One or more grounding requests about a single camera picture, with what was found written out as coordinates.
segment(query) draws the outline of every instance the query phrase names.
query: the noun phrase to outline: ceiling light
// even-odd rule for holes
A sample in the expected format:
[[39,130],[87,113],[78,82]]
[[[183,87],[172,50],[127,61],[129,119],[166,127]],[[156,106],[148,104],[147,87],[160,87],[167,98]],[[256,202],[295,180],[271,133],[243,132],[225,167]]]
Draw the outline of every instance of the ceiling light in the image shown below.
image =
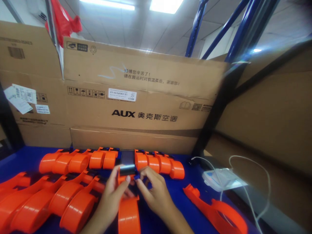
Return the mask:
[[111,1],[105,1],[105,0],[80,0],[81,2],[86,2],[86,3],[93,3],[96,5],[101,5],[101,6],[106,6],[106,7],[115,7],[115,8],[121,8],[125,10],[134,10],[134,6],[132,5],[127,5],[119,2],[111,2]]
[[152,0],[150,10],[168,14],[175,14],[183,0]]

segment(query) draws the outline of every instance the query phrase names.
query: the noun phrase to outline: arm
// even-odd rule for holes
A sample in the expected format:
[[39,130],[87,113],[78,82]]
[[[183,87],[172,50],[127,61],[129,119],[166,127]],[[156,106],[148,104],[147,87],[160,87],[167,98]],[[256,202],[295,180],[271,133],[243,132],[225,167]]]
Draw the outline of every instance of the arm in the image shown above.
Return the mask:
[[[194,233],[182,213],[174,205],[165,179],[157,174],[150,167],[145,167],[140,172],[141,178],[137,179],[137,186],[150,209],[156,213],[166,224],[173,234],[192,234]],[[147,177],[146,184],[142,179]],[[147,189],[148,182],[151,182],[152,189]]]
[[105,191],[102,195],[101,201],[93,214],[90,221],[86,224],[80,234],[102,234],[106,231],[109,225],[114,221],[119,208],[119,203],[122,196],[133,197],[134,195],[127,189],[130,176],[122,182],[116,189],[116,176],[120,166],[114,167],[109,179],[107,180]]

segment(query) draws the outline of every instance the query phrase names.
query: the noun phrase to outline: blue work surface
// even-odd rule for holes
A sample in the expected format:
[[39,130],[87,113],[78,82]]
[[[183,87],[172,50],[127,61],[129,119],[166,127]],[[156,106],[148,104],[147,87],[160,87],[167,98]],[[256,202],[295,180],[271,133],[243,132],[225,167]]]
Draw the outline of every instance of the blue work surface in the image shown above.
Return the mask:
[[[3,159],[0,161],[0,183],[12,178],[19,172],[38,171],[42,157],[47,153],[54,153],[55,151],[55,148],[24,147],[17,153]],[[200,191],[200,198],[208,204],[211,204],[211,199],[219,200],[220,193],[205,185],[201,177],[203,170],[199,166],[190,167],[187,165],[185,162],[187,157],[185,155],[174,155],[174,157],[175,160],[182,162],[185,169],[185,179],[173,180],[168,175],[163,175],[172,200],[182,212],[194,233],[218,233],[208,219],[187,198],[182,188],[185,188],[188,184],[192,184],[194,188]],[[222,200],[239,212],[237,207],[226,195],[223,195]],[[138,206],[142,234],[170,233],[162,220],[149,209],[141,194]],[[253,224],[243,214],[241,215],[248,225],[248,233],[258,233]],[[59,221],[60,217],[51,215],[45,224],[35,233],[69,233],[65,229],[59,227]],[[117,219],[112,223],[106,233],[118,233]]]

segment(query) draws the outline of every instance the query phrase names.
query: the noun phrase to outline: white label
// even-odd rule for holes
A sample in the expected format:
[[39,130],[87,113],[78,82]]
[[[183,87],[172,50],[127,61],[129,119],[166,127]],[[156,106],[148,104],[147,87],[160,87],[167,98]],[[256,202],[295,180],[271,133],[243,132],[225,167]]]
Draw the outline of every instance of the white label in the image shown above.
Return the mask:
[[120,100],[127,100],[127,101],[136,101],[137,92],[126,91],[126,90],[119,90],[119,89],[108,89],[108,97]]
[[25,100],[26,102],[30,102],[33,104],[37,104],[37,96],[36,90],[26,88],[17,84],[12,84],[12,86],[16,90],[16,97]]
[[13,86],[4,90],[7,100],[16,108],[21,114],[25,114],[32,110],[32,107],[20,97],[16,95],[16,89]]
[[48,105],[36,105],[36,110],[38,114],[50,114]]

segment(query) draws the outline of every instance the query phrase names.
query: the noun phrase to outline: cable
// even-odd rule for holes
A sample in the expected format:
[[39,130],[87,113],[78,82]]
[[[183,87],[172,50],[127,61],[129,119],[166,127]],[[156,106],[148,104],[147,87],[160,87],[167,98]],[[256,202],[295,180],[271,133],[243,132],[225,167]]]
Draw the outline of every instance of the cable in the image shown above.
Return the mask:
[[[270,175],[269,175],[269,173],[267,172],[267,170],[266,170],[262,165],[260,165],[259,163],[255,162],[254,160],[251,160],[251,159],[249,159],[249,158],[246,158],[246,157],[243,157],[243,156],[238,156],[238,155],[232,155],[232,156],[228,159],[228,162],[229,162],[230,166],[232,167],[232,169],[233,169],[233,166],[232,166],[232,164],[231,164],[231,159],[234,158],[234,157],[244,158],[244,159],[247,159],[247,160],[249,160],[249,161],[252,161],[252,162],[254,162],[255,164],[257,164],[258,166],[260,166],[260,167],[266,172],[266,175],[267,175],[267,183],[268,183],[268,194],[267,194],[267,201],[266,201],[267,203],[266,203],[266,205],[265,205],[263,211],[262,211],[257,217],[256,217],[256,215],[255,215],[255,212],[254,212],[253,205],[252,205],[252,203],[251,203],[249,194],[248,194],[248,192],[247,192],[245,186],[243,186],[243,189],[245,190],[245,193],[246,193],[246,195],[247,195],[247,199],[248,199],[248,202],[249,202],[249,205],[250,205],[250,209],[251,209],[252,214],[253,214],[253,218],[254,218],[254,220],[255,220],[256,227],[257,227],[258,231],[259,231],[261,234],[263,234],[263,233],[262,233],[262,230],[261,230],[261,228],[260,228],[260,226],[259,226],[258,221],[259,221],[259,219],[267,212],[267,210],[268,210],[268,208],[269,208],[269,206],[270,206],[270,197],[271,197],[271,179],[270,179]],[[193,157],[193,158],[191,158],[191,160],[193,160],[193,159],[195,159],[195,158],[203,159],[203,160],[207,161],[207,162],[212,166],[212,168],[213,168],[213,170],[215,171],[216,176],[217,176],[217,178],[218,178],[218,180],[219,180],[220,186],[221,186],[220,201],[222,201],[222,194],[223,194],[223,191],[224,191],[224,187],[223,187],[222,184],[221,184],[221,179],[220,179],[220,177],[219,177],[219,175],[218,175],[218,172],[216,171],[216,169],[214,168],[214,166],[211,164],[211,162],[209,162],[207,159],[202,158],[202,157]],[[224,216],[224,218],[227,220],[227,222],[228,222],[230,225],[232,225],[232,224],[229,222],[229,220],[225,217],[224,214],[223,214],[223,216]]]

